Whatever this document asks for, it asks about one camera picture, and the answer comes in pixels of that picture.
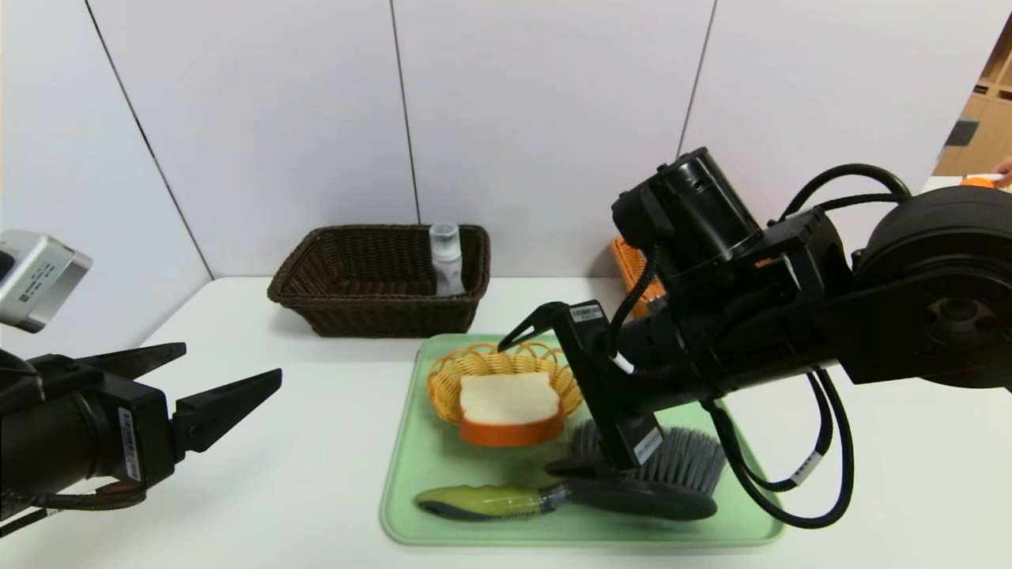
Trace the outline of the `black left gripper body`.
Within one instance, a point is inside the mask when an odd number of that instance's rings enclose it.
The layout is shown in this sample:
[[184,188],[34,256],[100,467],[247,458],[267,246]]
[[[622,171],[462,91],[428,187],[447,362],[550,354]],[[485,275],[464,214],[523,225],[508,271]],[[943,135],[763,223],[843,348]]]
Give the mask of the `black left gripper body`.
[[57,493],[112,477],[149,487],[174,471],[165,395],[82,364],[41,377],[46,401],[2,418],[2,485]]

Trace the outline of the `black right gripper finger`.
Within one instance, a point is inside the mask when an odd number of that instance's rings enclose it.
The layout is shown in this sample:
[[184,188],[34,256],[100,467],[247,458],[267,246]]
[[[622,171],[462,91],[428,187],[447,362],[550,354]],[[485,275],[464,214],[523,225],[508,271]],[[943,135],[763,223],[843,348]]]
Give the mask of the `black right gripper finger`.
[[549,462],[543,471],[564,479],[621,479],[628,470],[618,468],[604,456],[574,456]]
[[508,333],[497,345],[497,352],[506,352],[553,330],[553,320],[567,312],[567,303],[554,301],[536,307],[524,320]]

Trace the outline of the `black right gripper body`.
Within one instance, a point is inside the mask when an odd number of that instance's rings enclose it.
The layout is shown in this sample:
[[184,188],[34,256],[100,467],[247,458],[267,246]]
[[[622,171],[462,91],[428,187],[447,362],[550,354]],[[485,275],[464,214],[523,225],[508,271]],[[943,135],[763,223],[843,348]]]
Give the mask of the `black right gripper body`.
[[612,469],[642,467],[660,448],[655,412],[693,402],[693,394],[614,363],[605,349],[610,321],[597,301],[552,303],[550,326],[596,423],[605,462]]

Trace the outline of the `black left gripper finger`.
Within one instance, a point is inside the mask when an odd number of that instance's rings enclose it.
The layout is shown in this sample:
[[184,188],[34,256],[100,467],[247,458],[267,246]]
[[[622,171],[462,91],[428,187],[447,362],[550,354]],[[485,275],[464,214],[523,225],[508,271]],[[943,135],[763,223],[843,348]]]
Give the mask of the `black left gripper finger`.
[[165,345],[128,349],[122,352],[95,354],[95,356],[79,359],[78,363],[94,368],[94,370],[104,372],[104,374],[134,381],[134,379],[147,375],[150,371],[158,370],[159,367],[181,359],[185,354],[187,354],[187,345],[184,342],[171,342],[165,343]]
[[202,453],[281,389],[282,370],[270,370],[216,386],[175,403],[171,418],[174,462]]

